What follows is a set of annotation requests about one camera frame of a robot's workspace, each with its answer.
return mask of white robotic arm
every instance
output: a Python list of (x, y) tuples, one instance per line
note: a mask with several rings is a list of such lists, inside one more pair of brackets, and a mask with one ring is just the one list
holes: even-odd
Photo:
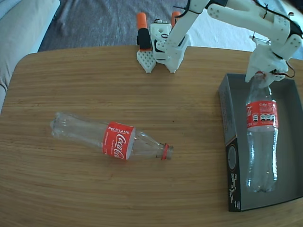
[[(137, 53), (137, 59), (146, 72), (151, 72), (155, 62), (165, 64), (172, 73), (179, 68), (190, 45), (187, 32), (204, 9), (214, 19), (247, 28), (271, 40), (269, 43), (252, 38), (257, 47), (250, 56), (246, 82), (257, 71), (266, 74), (266, 85), (287, 75), (287, 61), (302, 45), (302, 31), (287, 16), (261, 6), (257, 0), (188, 0), (185, 12), (177, 17), (178, 22), (173, 29), (171, 24), (156, 20), (150, 26), (152, 50), (146, 51), (139, 43), (140, 51)], [(149, 64), (143, 61), (143, 55), (151, 58)]]

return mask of empty plastic bottle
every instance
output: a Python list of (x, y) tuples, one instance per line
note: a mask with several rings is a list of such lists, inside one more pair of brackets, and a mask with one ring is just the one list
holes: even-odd
[(246, 185), (250, 192), (271, 192), (277, 181), (276, 145), (278, 117), (271, 89), (265, 86), (265, 75), (253, 77), (246, 102), (247, 139), (250, 150)]
[(116, 122), (94, 121), (57, 112), (51, 128), (55, 138), (80, 142), (116, 158), (150, 156), (171, 159), (173, 153), (172, 146), (158, 143), (135, 127)]

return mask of wood grain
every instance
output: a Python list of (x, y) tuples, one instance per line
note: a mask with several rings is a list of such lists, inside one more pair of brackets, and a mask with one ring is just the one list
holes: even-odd
[[(228, 212), (217, 89), (249, 52), (188, 48), (145, 74), (135, 46), (41, 52), (13, 75), (0, 117), (1, 227), (302, 226), (303, 200)], [(303, 94), (302, 61), (292, 60)], [(173, 159), (123, 162), (55, 140), (56, 111), (144, 129)]]

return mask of black box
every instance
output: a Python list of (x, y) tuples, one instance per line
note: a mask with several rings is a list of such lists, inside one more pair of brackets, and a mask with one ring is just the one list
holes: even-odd
[(278, 106), (276, 189), (248, 192), (246, 176), (249, 147), (246, 99), (251, 83), (245, 75), (227, 74), (219, 87), (228, 166), (229, 211), (267, 207), (303, 197), (303, 109), (295, 81), (284, 79), (270, 85)]

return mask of plastic bottle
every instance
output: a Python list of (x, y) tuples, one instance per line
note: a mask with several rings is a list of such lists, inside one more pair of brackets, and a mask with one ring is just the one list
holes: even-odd
[(51, 128), (55, 138), (80, 142), (121, 159), (130, 156), (171, 159), (173, 153), (172, 146), (156, 142), (135, 127), (116, 122), (99, 122), (71, 113), (57, 112)]
[(250, 192), (271, 192), (275, 189), (277, 181), (277, 105), (270, 88), (265, 86), (264, 82), (265, 75), (257, 72), (246, 102), (247, 139), (250, 150), (246, 186)]

